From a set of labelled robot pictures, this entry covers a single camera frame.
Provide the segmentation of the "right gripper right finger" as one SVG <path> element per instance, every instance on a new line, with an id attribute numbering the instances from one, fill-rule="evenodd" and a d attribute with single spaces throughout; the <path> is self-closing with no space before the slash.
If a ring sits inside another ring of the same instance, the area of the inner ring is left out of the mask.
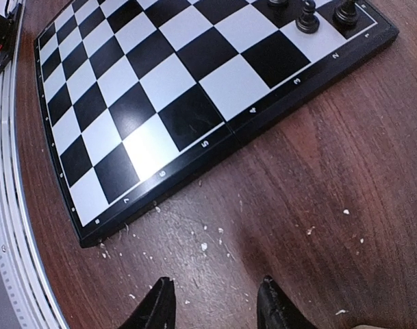
<path id="1" fill-rule="evenodd" d="M 257 328 L 316 329 L 271 276 L 264 276 L 257 292 Z"/>

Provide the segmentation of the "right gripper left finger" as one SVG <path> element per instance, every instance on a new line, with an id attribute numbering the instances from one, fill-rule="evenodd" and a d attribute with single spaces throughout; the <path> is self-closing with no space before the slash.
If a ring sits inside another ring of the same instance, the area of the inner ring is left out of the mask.
<path id="1" fill-rule="evenodd" d="M 135 311 L 119 328 L 175 328 L 174 282 L 169 277 L 159 278 Z"/>

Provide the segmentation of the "black white chessboard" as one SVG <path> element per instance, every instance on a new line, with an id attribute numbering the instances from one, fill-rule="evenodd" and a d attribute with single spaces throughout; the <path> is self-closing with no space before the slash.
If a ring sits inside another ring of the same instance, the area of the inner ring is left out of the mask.
<path id="1" fill-rule="evenodd" d="M 369 1 L 72 1 L 34 42 L 45 136 L 81 247 L 252 140 L 398 36 Z"/>

